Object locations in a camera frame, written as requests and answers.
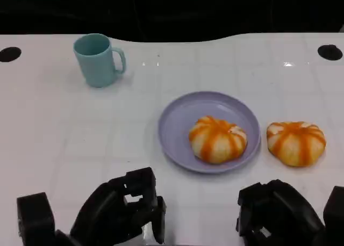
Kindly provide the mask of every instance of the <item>lavender plate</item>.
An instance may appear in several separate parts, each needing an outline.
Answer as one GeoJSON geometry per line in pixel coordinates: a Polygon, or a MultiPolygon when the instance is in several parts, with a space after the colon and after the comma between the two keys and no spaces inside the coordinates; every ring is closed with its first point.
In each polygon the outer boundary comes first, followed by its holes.
{"type": "Polygon", "coordinates": [[[169,104],[159,119],[159,140],[164,153],[184,168],[201,173],[221,173],[237,168],[254,157],[260,146],[256,116],[242,102],[217,92],[195,92],[169,104]],[[247,134],[247,148],[241,157],[220,165],[198,159],[189,143],[189,130],[205,115],[239,125],[247,134]]]}

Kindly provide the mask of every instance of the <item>table surface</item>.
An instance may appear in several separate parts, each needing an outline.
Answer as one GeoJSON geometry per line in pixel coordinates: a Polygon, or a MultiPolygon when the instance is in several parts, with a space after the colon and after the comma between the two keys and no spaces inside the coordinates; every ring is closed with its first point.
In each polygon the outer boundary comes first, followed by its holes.
{"type": "Polygon", "coordinates": [[[17,197],[46,192],[56,227],[67,233],[100,183],[147,166],[167,204],[167,243],[242,245],[237,197],[256,182],[290,183],[321,218],[333,186],[344,185],[344,58],[327,61],[317,53],[325,44],[344,50],[344,35],[245,34],[190,44],[113,39],[126,54],[127,72],[104,89],[84,82],[72,50],[79,36],[0,36],[0,49],[22,49],[17,60],[0,63],[2,245],[22,245],[17,197]],[[237,97],[256,114],[261,149],[244,168],[200,175],[161,152],[160,113],[199,90],[237,97]],[[326,151],[315,166],[287,168],[268,152],[267,126],[287,120],[324,131],[326,151]]]}

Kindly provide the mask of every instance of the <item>orange striped bun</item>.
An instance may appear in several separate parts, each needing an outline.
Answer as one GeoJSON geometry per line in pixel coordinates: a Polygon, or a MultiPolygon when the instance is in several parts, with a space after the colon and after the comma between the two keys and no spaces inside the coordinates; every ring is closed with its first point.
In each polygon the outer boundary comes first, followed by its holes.
{"type": "Polygon", "coordinates": [[[200,118],[189,133],[193,153],[206,163],[221,164],[242,155],[245,132],[236,124],[211,116],[200,118]]]}
{"type": "Polygon", "coordinates": [[[267,139],[270,152],[292,167],[314,164],[326,146],[319,127],[303,121],[273,122],[267,129],[267,139]]]}

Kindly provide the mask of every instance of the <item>light blue mug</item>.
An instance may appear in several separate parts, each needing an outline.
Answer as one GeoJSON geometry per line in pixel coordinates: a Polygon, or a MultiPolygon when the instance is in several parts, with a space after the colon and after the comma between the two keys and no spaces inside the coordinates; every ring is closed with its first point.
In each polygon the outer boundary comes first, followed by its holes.
{"type": "Polygon", "coordinates": [[[74,53],[87,84],[96,88],[111,85],[125,72],[126,61],[120,48],[112,47],[110,39],[102,34],[88,34],[74,42],[74,53]],[[122,70],[116,70],[112,51],[119,54],[122,70]]]}

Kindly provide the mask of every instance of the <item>plate rim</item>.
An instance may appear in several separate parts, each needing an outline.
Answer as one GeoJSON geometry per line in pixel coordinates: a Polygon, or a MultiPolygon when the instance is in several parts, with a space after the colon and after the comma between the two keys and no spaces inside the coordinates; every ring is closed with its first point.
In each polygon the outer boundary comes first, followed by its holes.
{"type": "Polygon", "coordinates": [[[262,136],[261,135],[261,127],[260,127],[260,124],[259,124],[258,119],[257,119],[256,115],[254,114],[254,112],[246,104],[244,104],[241,100],[239,100],[239,99],[237,99],[237,98],[235,98],[233,96],[230,96],[230,95],[227,95],[227,94],[224,94],[224,93],[221,93],[221,92],[217,92],[217,91],[195,91],[195,92],[186,93],[184,95],[181,95],[178,98],[174,99],[172,102],[170,102],[164,108],[164,110],[160,114],[160,117],[159,117],[159,120],[158,120],[158,137],[159,137],[159,143],[160,143],[160,146],[162,148],[163,153],[171,161],[173,161],[175,164],[179,165],[180,167],[183,167],[183,168],[185,168],[187,170],[198,172],[198,173],[206,173],[206,174],[217,174],[218,173],[218,174],[220,174],[220,173],[224,173],[224,172],[229,172],[231,170],[237,169],[237,168],[245,165],[246,163],[250,162],[253,159],[253,157],[257,154],[257,152],[258,152],[258,150],[260,148],[260,145],[261,145],[261,136],[262,136]],[[258,132],[259,132],[258,133],[258,142],[255,145],[254,149],[252,150],[252,153],[245,158],[245,161],[239,161],[236,165],[231,166],[230,168],[223,168],[223,169],[198,169],[198,168],[187,166],[185,164],[182,164],[182,163],[174,160],[174,158],[171,156],[171,154],[168,152],[168,150],[166,150],[166,147],[162,143],[163,139],[162,139],[162,134],[161,134],[161,132],[162,132],[162,128],[161,127],[162,127],[162,119],[163,119],[163,117],[167,114],[168,110],[173,105],[175,105],[179,100],[182,100],[184,97],[193,96],[193,95],[196,95],[196,94],[204,94],[204,93],[212,93],[212,94],[215,94],[215,95],[220,95],[220,96],[227,97],[229,99],[234,99],[234,100],[238,101],[241,105],[246,107],[250,111],[252,116],[254,117],[254,120],[257,123],[258,132]]]}

